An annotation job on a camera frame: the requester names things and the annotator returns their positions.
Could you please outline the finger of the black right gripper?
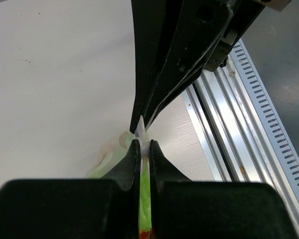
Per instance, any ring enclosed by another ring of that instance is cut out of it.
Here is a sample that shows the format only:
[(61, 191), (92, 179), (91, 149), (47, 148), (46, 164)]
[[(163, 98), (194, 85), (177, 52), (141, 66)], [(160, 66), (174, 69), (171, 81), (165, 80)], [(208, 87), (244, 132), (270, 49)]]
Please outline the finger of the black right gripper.
[(256, 0), (167, 2), (157, 63), (144, 106), (149, 128), (158, 114), (199, 76), (215, 71), (264, 9)]
[(153, 77), (166, 58), (181, 0), (133, 0), (136, 89), (130, 131), (136, 131), (150, 94)]

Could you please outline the clear zip top bag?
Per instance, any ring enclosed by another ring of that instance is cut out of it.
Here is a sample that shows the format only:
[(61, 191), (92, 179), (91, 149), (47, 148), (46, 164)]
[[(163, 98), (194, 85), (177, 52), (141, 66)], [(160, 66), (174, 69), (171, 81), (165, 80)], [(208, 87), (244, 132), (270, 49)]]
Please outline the clear zip top bag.
[(87, 173), (87, 178), (105, 187), (97, 199), (105, 238), (152, 238), (152, 229), (139, 231), (141, 161), (149, 161), (149, 146), (144, 119), (140, 118), (135, 133), (124, 131), (102, 146), (97, 165)]

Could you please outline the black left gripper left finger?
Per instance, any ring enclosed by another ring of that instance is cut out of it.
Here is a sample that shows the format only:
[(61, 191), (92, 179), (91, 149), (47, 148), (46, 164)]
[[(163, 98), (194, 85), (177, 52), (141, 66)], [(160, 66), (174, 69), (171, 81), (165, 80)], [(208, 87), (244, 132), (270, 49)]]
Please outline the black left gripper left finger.
[(96, 179), (16, 179), (0, 188), (0, 239), (106, 239)]

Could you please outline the green bitter gourd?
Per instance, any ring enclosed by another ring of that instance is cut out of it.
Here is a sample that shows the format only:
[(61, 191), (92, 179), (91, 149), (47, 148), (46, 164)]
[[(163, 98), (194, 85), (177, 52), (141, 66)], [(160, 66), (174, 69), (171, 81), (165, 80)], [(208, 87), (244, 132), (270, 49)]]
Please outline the green bitter gourd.
[(139, 231), (140, 234), (151, 230), (151, 199), (150, 199), (150, 174), (149, 161), (141, 161), (140, 174), (140, 206), (139, 206)]

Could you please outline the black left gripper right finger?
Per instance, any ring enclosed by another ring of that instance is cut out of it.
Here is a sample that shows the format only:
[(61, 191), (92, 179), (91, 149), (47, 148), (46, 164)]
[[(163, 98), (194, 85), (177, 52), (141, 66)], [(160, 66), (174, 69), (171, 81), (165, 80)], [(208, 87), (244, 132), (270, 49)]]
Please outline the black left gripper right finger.
[(149, 161), (153, 238), (299, 239), (299, 226), (272, 186), (192, 181), (155, 140)]

